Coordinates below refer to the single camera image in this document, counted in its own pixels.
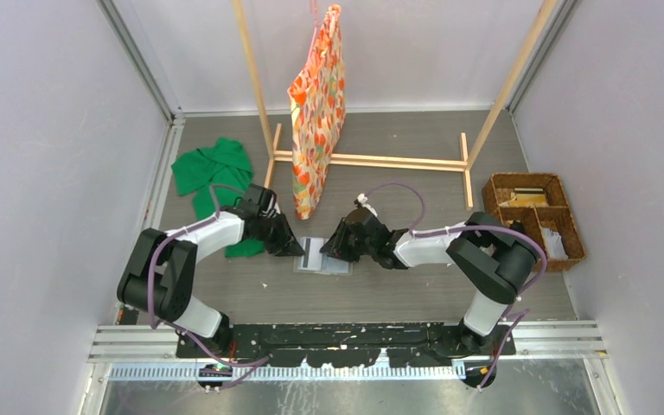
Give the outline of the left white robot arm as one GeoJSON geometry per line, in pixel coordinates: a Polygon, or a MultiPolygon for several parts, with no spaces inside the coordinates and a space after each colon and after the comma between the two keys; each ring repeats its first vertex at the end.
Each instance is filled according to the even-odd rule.
{"type": "Polygon", "coordinates": [[[197,337],[207,356],[230,347],[229,318],[193,294],[195,267],[206,257],[247,240],[257,240],[277,257],[304,254],[281,211],[276,194],[252,184],[210,217],[170,231],[143,230],[118,283],[119,302],[175,324],[197,337]]]}

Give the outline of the grey card holder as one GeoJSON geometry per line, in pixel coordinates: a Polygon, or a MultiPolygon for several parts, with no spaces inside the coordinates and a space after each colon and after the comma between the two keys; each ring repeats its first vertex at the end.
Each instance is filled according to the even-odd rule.
{"type": "Polygon", "coordinates": [[[325,238],[302,237],[299,243],[304,249],[304,255],[295,259],[293,271],[330,276],[351,275],[352,263],[331,258],[321,252],[322,246],[327,241],[325,238]]]}

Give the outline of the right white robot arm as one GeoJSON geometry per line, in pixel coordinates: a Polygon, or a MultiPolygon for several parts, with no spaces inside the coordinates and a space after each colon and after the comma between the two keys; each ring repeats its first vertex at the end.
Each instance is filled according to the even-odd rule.
{"type": "Polygon", "coordinates": [[[367,207],[342,218],[320,252],[349,263],[368,256],[384,269],[455,265],[475,286],[459,343],[469,354],[482,354],[494,341],[493,329],[525,289],[536,265],[547,257],[521,227],[505,227],[485,212],[474,212],[453,227],[416,231],[390,229],[367,207]]]}

